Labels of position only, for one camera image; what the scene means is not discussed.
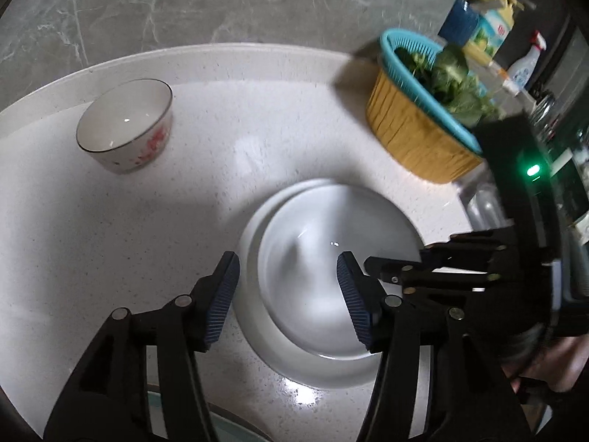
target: product label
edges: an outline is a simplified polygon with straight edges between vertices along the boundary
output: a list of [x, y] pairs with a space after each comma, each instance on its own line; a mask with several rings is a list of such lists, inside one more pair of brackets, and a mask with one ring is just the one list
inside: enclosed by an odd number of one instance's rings
[[523, 88], [525, 87], [525, 84], [528, 82], [529, 77], [529, 68], [522, 68], [515, 73], [513, 80], [520, 88]]
[[496, 10], [487, 11], [471, 38], [472, 42], [487, 55], [494, 56], [507, 38], [509, 27]]

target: sink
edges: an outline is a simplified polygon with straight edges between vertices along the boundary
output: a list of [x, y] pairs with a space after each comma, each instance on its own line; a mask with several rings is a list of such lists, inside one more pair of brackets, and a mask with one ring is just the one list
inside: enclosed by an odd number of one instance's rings
[[503, 212], [499, 192], [486, 163], [455, 181], [460, 201], [473, 231], [497, 229], [509, 225]]

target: small ceramic bowl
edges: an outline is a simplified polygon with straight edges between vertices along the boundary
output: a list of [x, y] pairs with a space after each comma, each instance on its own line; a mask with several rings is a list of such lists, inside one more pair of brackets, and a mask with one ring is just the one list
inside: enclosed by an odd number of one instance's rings
[[78, 145], [114, 172], [153, 160], [172, 127], [172, 88], [157, 79], [123, 83], [92, 103], [76, 130]]

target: green leafy vegetable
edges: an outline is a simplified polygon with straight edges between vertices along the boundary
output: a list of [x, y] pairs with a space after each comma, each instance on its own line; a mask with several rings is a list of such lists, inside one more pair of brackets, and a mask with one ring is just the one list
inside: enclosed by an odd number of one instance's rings
[[419, 52], [397, 48], [395, 53], [421, 85], [467, 128], [473, 128], [482, 118], [499, 117], [491, 99], [481, 95], [478, 77], [469, 73], [459, 46], [446, 45], [433, 65]]
[[399, 47], [395, 50], [395, 54], [399, 57], [401, 63], [405, 65], [409, 72], [412, 75], [415, 75], [415, 69], [417, 68], [417, 65], [415, 64], [411, 53], [409, 53], [405, 48]]
[[468, 76], [468, 63], [462, 49], [453, 44], [439, 52], [432, 68], [432, 86], [435, 92], [456, 89]]

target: green led light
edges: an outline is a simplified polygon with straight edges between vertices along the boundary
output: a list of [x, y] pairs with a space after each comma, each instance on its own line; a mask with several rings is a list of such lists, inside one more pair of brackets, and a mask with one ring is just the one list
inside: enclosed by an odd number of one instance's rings
[[528, 169], [528, 176], [535, 176], [540, 172], [540, 165], [534, 164], [532, 167]]

